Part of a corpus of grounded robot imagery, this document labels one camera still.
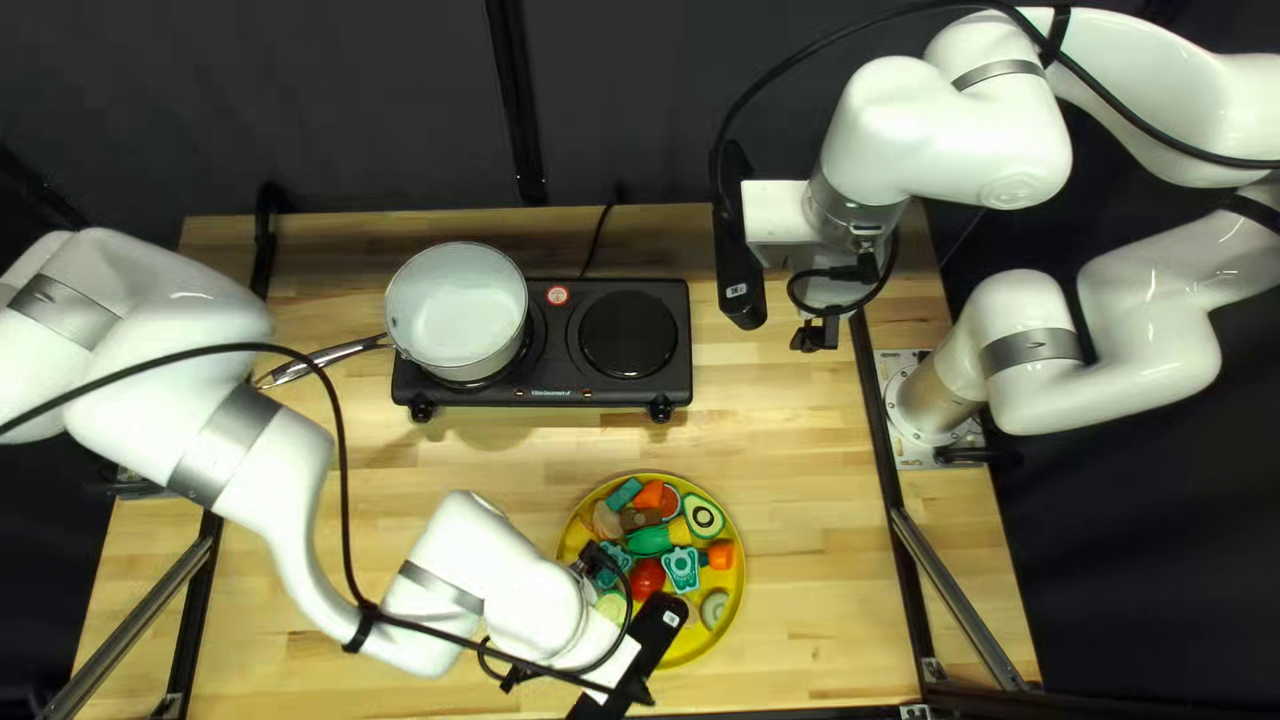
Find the saucepan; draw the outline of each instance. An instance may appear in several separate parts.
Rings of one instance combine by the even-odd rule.
[[[480,242],[445,242],[396,272],[385,305],[385,332],[317,350],[311,360],[324,368],[369,350],[394,348],[443,380],[480,380],[520,351],[529,290],[520,268],[500,251]],[[253,386],[269,388],[308,373],[294,360]]]

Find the yellow plate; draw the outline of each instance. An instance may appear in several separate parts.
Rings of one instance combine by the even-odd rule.
[[[710,496],[710,493],[694,483],[675,475],[667,475],[664,473],[631,473],[604,483],[596,488],[595,492],[586,496],[582,502],[577,503],[577,509],[573,510],[573,515],[568,519],[564,524],[564,529],[561,532],[559,544],[556,550],[556,559],[561,564],[567,565],[576,560],[577,553],[586,544],[586,541],[604,539],[591,534],[591,511],[595,509],[595,502],[598,500],[609,497],[609,495],[612,495],[618,486],[625,483],[627,478],[636,478],[641,483],[649,483],[649,480],[671,483],[681,497],[686,493],[694,492],[714,502],[716,506],[721,509],[721,512],[724,514],[724,529],[721,530],[721,534],[709,541],[695,537],[694,547],[705,550],[716,541],[733,541],[733,566],[728,570],[712,570],[709,566],[701,568],[698,571],[699,588],[680,596],[689,600],[700,615],[703,600],[708,593],[713,591],[728,592],[728,607],[724,610],[724,616],[721,620],[719,626],[717,626],[716,630],[708,630],[707,625],[703,625],[701,621],[699,621],[694,626],[686,626],[680,630],[680,634],[676,635],[676,641],[671,643],[671,648],[667,651],[667,655],[663,656],[662,662],[658,664],[659,670],[666,670],[667,667],[684,665],[685,662],[703,655],[710,650],[712,646],[714,646],[724,635],[724,633],[728,632],[730,626],[733,624],[733,619],[737,616],[739,606],[742,605],[742,588],[746,587],[746,560],[742,557],[742,542],[739,539],[737,528],[733,527],[733,520],[730,519],[728,509],[721,505],[714,497]],[[666,583],[663,583],[662,589],[668,594],[675,594],[675,588],[672,587],[669,578]]]

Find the electric hot plate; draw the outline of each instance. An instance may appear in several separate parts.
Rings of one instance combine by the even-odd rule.
[[[694,398],[685,281],[529,279],[520,351],[454,383],[397,356],[392,400],[426,423],[445,406],[644,407],[654,423]]]

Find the toy avocado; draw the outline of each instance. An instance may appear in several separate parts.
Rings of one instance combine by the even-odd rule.
[[[684,500],[685,521],[689,532],[703,539],[712,539],[724,529],[724,512],[698,493],[687,493]]]

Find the toy tomato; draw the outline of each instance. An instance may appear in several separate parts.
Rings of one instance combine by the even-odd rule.
[[[667,571],[662,569],[662,562],[657,557],[645,557],[631,570],[631,597],[635,602],[644,602],[666,582]]]

